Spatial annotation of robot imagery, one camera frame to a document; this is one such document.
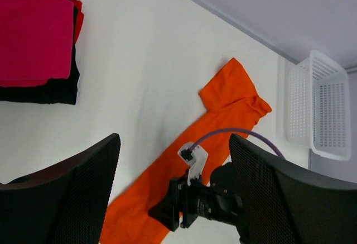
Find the black metal mount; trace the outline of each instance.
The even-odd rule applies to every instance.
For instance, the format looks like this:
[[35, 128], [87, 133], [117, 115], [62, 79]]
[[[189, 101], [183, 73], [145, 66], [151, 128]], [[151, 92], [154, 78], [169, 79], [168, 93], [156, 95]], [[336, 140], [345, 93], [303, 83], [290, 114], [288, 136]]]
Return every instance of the black metal mount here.
[[240, 242], [250, 244], [242, 200], [235, 185], [233, 164], [229, 162], [216, 168], [211, 173], [210, 186], [202, 184], [202, 178], [191, 180], [188, 186], [187, 173], [170, 180], [166, 196], [149, 210], [149, 216], [170, 231], [175, 231], [179, 226], [189, 228], [198, 216], [230, 224], [236, 226]]

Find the sleeve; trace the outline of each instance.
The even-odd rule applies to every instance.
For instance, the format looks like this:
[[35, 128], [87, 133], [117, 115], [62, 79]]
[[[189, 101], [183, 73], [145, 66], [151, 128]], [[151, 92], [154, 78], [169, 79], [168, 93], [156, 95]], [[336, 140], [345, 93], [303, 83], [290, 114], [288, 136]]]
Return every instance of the sleeve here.
[[235, 58], [224, 65], [200, 91], [200, 97], [208, 111], [220, 109], [258, 93], [249, 75]]

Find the orange shirt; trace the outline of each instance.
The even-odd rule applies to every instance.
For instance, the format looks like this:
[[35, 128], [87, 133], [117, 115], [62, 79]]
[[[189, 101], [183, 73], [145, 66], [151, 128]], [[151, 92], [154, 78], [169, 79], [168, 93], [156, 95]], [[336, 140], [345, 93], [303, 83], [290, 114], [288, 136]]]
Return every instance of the orange shirt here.
[[[100, 237], [101, 244], [161, 243], [169, 231], [150, 218], [147, 212], [165, 196], [170, 179], [185, 173], [187, 165], [177, 155], [181, 146], [220, 128], [251, 130], [261, 117], [271, 112], [270, 106], [259, 97], [247, 72], [234, 58], [209, 81], [199, 95], [207, 112], [109, 205]], [[200, 144], [209, 154], [202, 173], [204, 184], [208, 183], [211, 172], [227, 159], [230, 134], [221, 133]]]

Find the plastic basket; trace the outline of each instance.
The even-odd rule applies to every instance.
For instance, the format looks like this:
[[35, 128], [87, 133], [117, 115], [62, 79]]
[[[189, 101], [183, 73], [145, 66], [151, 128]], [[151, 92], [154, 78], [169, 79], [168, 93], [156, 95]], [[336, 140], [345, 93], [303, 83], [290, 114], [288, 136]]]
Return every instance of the plastic basket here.
[[346, 70], [313, 50], [288, 75], [287, 139], [335, 160], [351, 157], [349, 83]]

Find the mesh surface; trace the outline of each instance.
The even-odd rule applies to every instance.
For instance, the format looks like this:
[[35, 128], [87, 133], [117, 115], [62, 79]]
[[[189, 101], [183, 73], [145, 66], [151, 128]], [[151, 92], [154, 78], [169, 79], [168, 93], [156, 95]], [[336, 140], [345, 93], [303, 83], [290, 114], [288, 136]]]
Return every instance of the mesh surface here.
[[231, 138], [229, 146], [251, 243], [299, 243], [273, 169], [239, 144], [235, 137]]
[[319, 188], [280, 173], [278, 178], [302, 243], [357, 243], [357, 190]]
[[309, 64], [304, 61], [289, 73], [288, 136], [289, 138], [309, 138], [310, 136], [310, 96]]
[[319, 86], [320, 146], [346, 147], [346, 109], [344, 83]]
[[119, 144], [119, 140], [114, 139], [76, 168], [48, 243], [99, 242], [117, 167]]

